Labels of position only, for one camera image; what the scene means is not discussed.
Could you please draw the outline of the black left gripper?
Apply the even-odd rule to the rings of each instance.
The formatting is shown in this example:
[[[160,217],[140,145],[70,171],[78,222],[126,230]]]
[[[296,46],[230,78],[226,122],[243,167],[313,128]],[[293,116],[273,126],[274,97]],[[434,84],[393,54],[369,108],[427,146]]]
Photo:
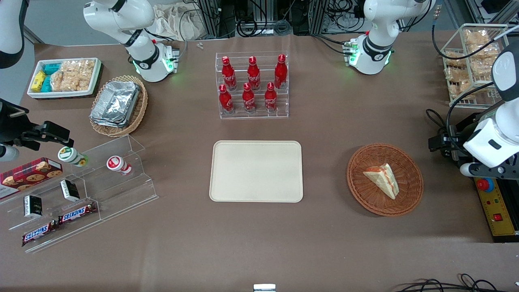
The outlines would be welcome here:
[[[454,126],[442,126],[441,135],[435,135],[428,139],[428,150],[430,152],[441,151],[441,155],[450,159],[454,164],[463,164],[468,161],[468,156],[458,149],[461,146],[458,144],[455,129]],[[455,134],[455,137],[452,138],[455,143],[449,138],[449,134],[452,133]]]

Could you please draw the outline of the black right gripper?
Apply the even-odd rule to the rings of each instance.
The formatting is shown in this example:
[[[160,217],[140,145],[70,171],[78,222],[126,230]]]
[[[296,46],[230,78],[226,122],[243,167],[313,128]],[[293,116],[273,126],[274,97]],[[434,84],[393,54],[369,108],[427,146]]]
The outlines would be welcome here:
[[[74,140],[70,131],[54,122],[42,125],[32,123],[29,110],[6,100],[1,100],[0,141],[8,146],[39,148],[41,142],[55,142],[72,148]]]

